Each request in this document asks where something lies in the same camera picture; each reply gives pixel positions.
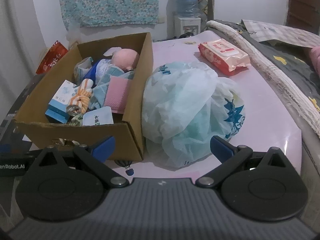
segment cardboard box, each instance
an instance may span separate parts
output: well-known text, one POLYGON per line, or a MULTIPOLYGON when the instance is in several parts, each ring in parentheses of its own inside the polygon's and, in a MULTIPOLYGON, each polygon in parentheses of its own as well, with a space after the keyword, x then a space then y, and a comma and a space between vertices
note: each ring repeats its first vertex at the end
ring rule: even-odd
MULTIPOLYGON (((143 91, 147 78, 152 74, 153 54, 150 33, 91 41, 73 47, 39 82, 21 106, 15 121, 40 149, 53 144, 59 138, 92 145, 97 141, 114 136, 116 149, 110 160, 141 161, 143 159, 143 136, 141 128, 141 108, 143 91), (135 70, 124 114, 113 114, 114 124, 75 127, 49 123, 44 113, 48 103, 64 82, 74 83, 73 68, 86 57, 94 61, 102 58, 111 47, 134 49, 140 54, 135 70)), ((60 150, 70 150, 61 146, 60 150)))

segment translucent plastic bag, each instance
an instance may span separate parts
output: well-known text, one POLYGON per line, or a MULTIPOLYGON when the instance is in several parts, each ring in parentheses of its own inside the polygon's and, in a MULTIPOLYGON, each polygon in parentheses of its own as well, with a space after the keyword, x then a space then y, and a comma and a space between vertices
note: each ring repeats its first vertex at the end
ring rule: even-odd
POLYGON ((229 139, 245 119, 236 84, 205 63, 157 68, 143 94, 147 150, 163 165, 182 167, 210 153, 213 135, 229 139))

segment wooden door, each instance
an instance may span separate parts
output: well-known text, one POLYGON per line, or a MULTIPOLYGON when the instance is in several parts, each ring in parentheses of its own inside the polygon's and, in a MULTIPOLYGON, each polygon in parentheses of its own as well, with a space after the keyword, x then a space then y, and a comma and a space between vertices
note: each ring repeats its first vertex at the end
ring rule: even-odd
POLYGON ((289 0, 286 25, 319 34, 320 0, 289 0))

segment pink notebook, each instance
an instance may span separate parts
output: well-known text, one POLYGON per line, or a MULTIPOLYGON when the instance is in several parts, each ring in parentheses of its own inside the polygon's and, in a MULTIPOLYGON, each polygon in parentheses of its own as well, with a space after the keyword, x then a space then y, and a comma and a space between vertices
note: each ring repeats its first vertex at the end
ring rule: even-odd
POLYGON ((131 81, 130 79, 111 76, 103 106, 110 106, 113 113, 123 114, 131 81))

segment pink tablecloth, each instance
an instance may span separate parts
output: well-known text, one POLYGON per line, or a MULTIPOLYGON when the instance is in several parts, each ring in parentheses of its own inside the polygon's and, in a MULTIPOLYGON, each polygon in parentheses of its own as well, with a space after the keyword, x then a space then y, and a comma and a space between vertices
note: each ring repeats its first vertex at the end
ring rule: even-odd
MULTIPOLYGON (((197 36, 171 41, 153 43, 154 69, 173 61, 202 61, 210 65, 200 56, 198 44, 212 41, 218 35, 205 31, 197 36)), ((250 66, 249 70, 231 77, 240 89, 246 109, 246 119, 243 127, 230 143, 247 145, 254 151, 267 151, 271 146, 277 146, 286 154, 298 173, 301 169, 301 131, 279 98, 265 82, 262 76, 250 66)), ((106 164, 130 181, 140 178, 181 178, 190 177, 195 181, 200 176, 211 171, 220 162, 213 156, 195 162, 178 170, 159 167, 153 164, 147 154, 140 163, 133 163, 133 176, 127 176, 125 168, 117 166, 112 161, 106 164)))

